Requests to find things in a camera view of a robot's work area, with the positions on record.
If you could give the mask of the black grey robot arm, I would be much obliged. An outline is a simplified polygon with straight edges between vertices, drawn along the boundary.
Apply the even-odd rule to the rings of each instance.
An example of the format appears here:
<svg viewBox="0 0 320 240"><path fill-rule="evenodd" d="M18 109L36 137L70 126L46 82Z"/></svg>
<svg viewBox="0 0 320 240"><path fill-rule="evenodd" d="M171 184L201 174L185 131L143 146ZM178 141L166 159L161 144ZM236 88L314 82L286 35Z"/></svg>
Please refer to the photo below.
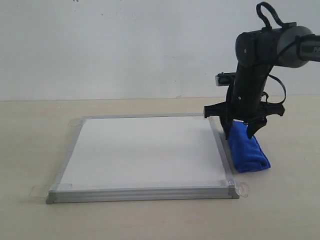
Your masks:
<svg viewBox="0 0 320 240"><path fill-rule="evenodd" d="M247 125L248 138L267 124L267 116L282 116L283 102L262 101L266 80L273 67L300 68L320 60L320 37L304 26L243 32L235 41L236 72L216 75L216 85L227 86L224 102L204 107L204 117L218 116L225 137L233 120Z"/></svg>

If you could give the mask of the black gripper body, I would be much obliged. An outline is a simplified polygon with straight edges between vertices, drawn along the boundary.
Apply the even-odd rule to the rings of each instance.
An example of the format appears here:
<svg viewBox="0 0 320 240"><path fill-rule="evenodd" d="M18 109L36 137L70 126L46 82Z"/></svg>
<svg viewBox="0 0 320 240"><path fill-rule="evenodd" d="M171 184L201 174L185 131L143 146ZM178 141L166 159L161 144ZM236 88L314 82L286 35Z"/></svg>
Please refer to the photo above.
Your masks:
<svg viewBox="0 0 320 240"><path fill-rule="evenodd" d="M265 64L250 67L238 64L234 82L228 86L225 101L205 106L204 117L229 117L249 123L269 115L283 116L285 108L282 103L261 101L272 68L272 65Z"/></svg>

